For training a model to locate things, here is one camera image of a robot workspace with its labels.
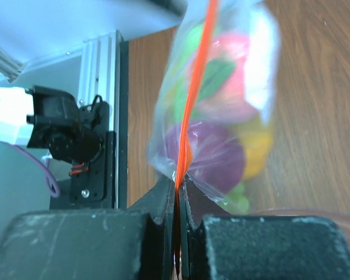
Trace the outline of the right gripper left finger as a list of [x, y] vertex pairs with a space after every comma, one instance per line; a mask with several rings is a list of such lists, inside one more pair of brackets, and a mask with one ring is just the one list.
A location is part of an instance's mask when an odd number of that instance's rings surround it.
[[170, 279], [174, 184], [127, 209], [30, 212], [0, 239], [0, 279]]

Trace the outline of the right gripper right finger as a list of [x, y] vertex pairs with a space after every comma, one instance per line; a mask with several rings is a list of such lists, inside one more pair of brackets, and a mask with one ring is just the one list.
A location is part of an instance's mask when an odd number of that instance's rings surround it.
[[280, 208], [234, 216], [180, 189], [185, 279], [350, 279], [350, 216]]

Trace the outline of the clear zip top bag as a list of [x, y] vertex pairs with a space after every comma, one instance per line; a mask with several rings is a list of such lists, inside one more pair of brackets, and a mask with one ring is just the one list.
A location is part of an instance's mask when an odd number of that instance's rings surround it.
[[[148, 163], [171, 180], [207, 7], [208, 1], [188, 2], [155, 105]], [[219, 1], [208, 48], [187, 131], [187, 176], [224, 210], [245, 215], [247, 181], [262, 172], [274, 141], [278, 22], [263, 1]]]

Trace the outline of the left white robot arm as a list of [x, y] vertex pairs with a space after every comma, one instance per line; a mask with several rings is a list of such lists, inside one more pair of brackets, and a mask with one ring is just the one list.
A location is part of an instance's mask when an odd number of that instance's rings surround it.
[[108, 131], [109, 104], [99, 94], [78, 106], [63, 90], [0, 87], [0, 142], [47, 149], [53, 159], [72, 165], [70, 176], [102, 165]]

